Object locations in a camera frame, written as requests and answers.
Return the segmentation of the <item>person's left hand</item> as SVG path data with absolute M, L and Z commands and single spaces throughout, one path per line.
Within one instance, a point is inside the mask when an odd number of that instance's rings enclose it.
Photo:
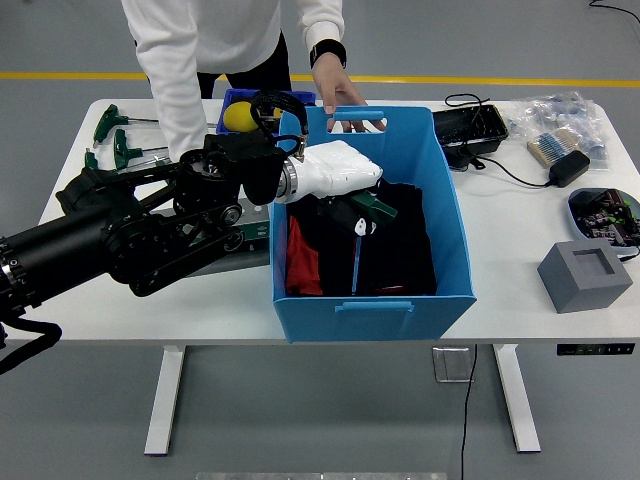
M 333 53 L 320 55 L 311 73 L 323 101 L 324 112 L 329 116 L 327 123 L 329 131 L 334 127 L 333 115 L 339 106 L 366 105 L 364 97 L 345 72 L 337 55 Z

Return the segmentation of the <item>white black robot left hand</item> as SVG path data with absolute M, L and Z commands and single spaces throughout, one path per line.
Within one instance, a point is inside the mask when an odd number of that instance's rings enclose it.
M 380 166 L 342 140 L 306 147 L 302 159 L 290 155 L 284 161 L 275 201 L 288 204 L 307 195 L 346 200 L 373 187 L 382 174 Z

